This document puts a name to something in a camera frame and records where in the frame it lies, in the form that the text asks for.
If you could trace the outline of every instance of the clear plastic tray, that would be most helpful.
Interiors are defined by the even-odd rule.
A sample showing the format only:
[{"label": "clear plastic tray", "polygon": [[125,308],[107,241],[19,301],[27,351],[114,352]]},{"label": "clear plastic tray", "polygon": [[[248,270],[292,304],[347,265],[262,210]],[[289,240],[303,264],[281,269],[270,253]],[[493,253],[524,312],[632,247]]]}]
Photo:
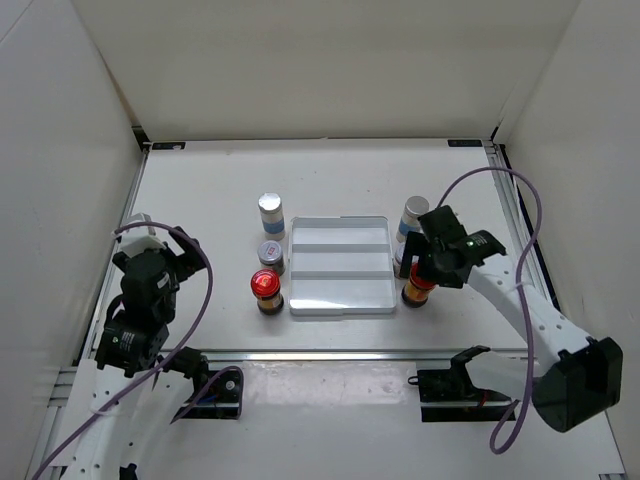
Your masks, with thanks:
[{"label": "clear plastic tray", "polygon": [[391,313],[396,307],[384,217],[297,217],[289,245],[294,315]]}]

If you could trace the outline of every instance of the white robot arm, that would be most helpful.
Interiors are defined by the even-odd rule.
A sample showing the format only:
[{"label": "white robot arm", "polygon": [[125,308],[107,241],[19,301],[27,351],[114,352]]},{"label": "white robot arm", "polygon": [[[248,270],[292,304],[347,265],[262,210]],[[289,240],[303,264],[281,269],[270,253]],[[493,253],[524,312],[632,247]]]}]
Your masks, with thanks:
[{"label": "white robot arm", "polygon": [[[448,206],[419,219],[424,234],[411,232],[401,266],[413,256],[418,276],[442,287],[468,284],[487,298],[526,339],[515,268],[504,246],[486,231],[468,235]],[[566,432],[620,400],[622,350],[610,338],[595,340],[570,322],[532,286],[522,285],[529,306],[537,357],[532,403],[545,422]],[[465,395],[491,390],[522,399],[525,362],[473,347],[451,361],[451,379]]]},{"label": "white robot arm", "polygon": [[[108,400],[109,395],[125,388],[133,379],[119,368],[98,369],[93,360],[83,360],[83,368],[95,370],[95,397],[91,412]],[[193,395],[193,381],[182,372],[160,375],[145,402],[140,403],[143,388],[137,388],[102,414],[79,439],[73,461],[64,480],[142,479],[160,438],[169,428],[176,412]]]}]

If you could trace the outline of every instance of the jar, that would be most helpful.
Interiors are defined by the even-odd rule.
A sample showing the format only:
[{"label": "jar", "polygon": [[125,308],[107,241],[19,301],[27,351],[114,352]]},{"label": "jar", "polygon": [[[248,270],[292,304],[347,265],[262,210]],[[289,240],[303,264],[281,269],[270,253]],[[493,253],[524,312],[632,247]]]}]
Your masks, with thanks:
[{"label": "jar", "polygon": [[262,227],[270,240],[282,240],[285,235],[282,200],[277,193],[264,193],[258,199]]},{"label": "jar", "polygon": [[418,264],[411,267],[409,281],[402,289],[402,300],[411,308],[418,308],[427,303],[429,294],[436,288],[436,284],[418,277]]},{"label": "jar", "polygon": [[424,215],[429,211],[429,202],[426,198],[420,196],[410,197],[404,204],[404,211],[402,217],[400,217],[400,224],[398,225],[398,233],[396,233],[396,239],[398,242],[404,242],[407,240],[407,234],[409,232],[419,232],[420,223],[418,217]]},{"label": "jar", "polygon": [[[396,276],[396,278],[402,278],[400,277],[400,268],[402,267],[402,257],[404,256],[404,248],[406,245],[407,244],[405,242],[402,242],[400,245],[398,245],[398,248],[396,248],[396,253],[393,255],[393,274]],[[414,263],[418,263],[417,255],[414,255],[411,259],[411,264],[413,265]]]},{"label": "jar", "polygon": [[251,277],[251,291],[258,299],[258,309],[265,315],[275,315],[282,310],[284,298],[280,293],[280,277],[273,270],[257,271]]},{"label": "jar", "polygon": [[270,268],[278,275],[284,273],[284,254],[278,242],[267,240],[260,245],[258,248],[258,259],[265,268]]}]

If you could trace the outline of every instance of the bottle with red cap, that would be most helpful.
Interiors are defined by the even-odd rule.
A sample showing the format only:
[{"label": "bottle with red cap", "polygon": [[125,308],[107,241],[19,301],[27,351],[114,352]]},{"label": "bottle with red cap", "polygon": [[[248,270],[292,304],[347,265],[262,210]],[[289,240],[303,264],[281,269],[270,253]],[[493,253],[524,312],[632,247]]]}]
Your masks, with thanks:
[{"label": "bottle with red cap", "polygon": [[429,294],[436,288],[436,284],[427,282],[418,277],[418,264],[414,263],[411,267],[409,281],[402,289],[402,300],[405,305],[411,308],[418,308],[427,303]]},{"label": "bottle with red cap", "polygon": [[258,309],[265,315],[282,310],[284,298],[280,293],[280,277],[271,269],[257,271],[251,277],[251,291],[258,299]]}]

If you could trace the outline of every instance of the black bracket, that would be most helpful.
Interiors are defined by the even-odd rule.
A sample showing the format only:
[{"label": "black bracket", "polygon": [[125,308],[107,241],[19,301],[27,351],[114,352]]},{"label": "black bracket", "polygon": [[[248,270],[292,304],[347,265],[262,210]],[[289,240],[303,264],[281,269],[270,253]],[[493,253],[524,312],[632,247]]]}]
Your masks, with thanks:
[{"label": "black bracket", "polygon": [[[207,370],[200,375],[196,375],[193,378],[194,392],[199,392],[207,380],[218,371]],[[200,399],[198,405],[192,408],[183,418],[236,420],[240,418],[243,391],[242,375],[237,370],[229,370],[213,382],[209,391]]]},{"label": "black bracket", "polygon": [[409,385],[417,386],[420,393],[423,422],[492,422],[502,418],[511,399],[474,387],[465,366],[489,350],[481,345],[468,348],[451,359],[451,368],[418,370],[409,378]]}]

